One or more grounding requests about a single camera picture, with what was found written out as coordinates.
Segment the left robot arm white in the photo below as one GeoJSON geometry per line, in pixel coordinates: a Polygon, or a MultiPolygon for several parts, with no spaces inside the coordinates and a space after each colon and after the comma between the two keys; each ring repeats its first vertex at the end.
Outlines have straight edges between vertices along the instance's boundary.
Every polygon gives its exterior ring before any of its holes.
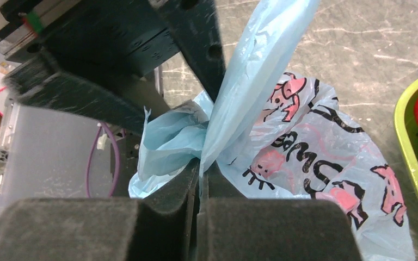
{"type": "Polygon", "coordinates": [[[152,74],[182,54],[211,100],[225,74],[214,1],[0,1],[0,87],[18,103],[140,135],[169,110],[152,74]]]}

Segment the green plastic fruit basket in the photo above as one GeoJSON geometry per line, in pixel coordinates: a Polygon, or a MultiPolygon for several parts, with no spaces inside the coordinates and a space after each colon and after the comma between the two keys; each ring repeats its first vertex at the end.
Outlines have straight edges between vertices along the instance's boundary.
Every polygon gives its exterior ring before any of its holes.
{"type": "Polygon", "coordinates": [[[418,125],[414,105],[418,99],[418,79],[401,94],[394,111],[394,126],[405,167],[418,202],[418,125]]]}

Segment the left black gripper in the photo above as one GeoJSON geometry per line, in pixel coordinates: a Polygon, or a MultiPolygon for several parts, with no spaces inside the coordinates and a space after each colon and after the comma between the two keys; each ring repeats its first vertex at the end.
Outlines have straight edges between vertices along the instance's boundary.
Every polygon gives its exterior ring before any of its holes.
{"type": "Polygon", "coordinates": [[[141,135],[146,111],[155,119],[170,107],[135,75],[179,50],[210,99],[219,94],[226,67],[214,0],[6,1],[0,12],[0,49],[23,63],[3,83],[23,105],[141,135]]]}

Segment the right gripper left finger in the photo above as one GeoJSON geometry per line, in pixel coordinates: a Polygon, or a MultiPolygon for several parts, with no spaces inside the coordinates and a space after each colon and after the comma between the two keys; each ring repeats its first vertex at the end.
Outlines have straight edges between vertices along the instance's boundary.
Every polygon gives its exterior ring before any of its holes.
{"type": "Polygon", "coordinates": [[[192,216],[198,192],[199,159],[192,159],[184,170],[152,195],[137,204],[138,216],[192,216]]]}

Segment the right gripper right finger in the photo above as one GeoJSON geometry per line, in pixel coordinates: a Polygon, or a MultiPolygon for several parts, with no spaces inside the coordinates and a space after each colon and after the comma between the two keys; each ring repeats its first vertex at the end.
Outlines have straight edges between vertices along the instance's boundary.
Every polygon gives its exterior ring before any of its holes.
{"type": "Polygon", "coordinates": [[[222,174],[214,162],[200,178],[200,209],[228,209],[248,199],[222,174]]]}

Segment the blue plastic bag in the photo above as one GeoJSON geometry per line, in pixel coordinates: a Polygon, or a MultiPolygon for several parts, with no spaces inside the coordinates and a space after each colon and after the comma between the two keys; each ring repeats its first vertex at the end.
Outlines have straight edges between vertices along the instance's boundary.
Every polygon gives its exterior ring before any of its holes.
{"type": "Polygon", "coordinates": [[[401,188],[378,147],[334,88],[286,71],[318,5],[261,1],[215,102],[201,92],[154,120],[146,109],[128,193],[150,196],[199,158],[248,198],[338,204],[363,260],[414,260],[401,188]]]}

